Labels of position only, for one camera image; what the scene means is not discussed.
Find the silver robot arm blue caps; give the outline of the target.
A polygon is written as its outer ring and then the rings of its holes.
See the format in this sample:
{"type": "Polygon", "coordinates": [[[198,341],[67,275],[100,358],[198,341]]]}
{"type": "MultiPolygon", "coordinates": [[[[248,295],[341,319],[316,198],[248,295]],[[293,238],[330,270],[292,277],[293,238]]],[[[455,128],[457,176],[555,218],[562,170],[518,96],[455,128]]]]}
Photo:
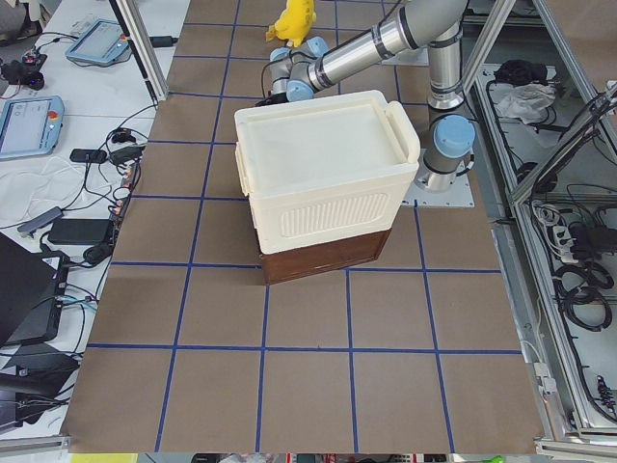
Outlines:
{"type": "Polygon", "coordinates": [[[409,1],[380,22],[330,48],[323,38],[308,36],[316,19],[312,1],[289,1],[269,27],[266,40],[279,39],[263,71],[272,88],[260,106],[303,101],[341,81],[408,50],[427,48],[428,105],[446,112],[465,102],[461,38],[466,1],[409,1]]]}

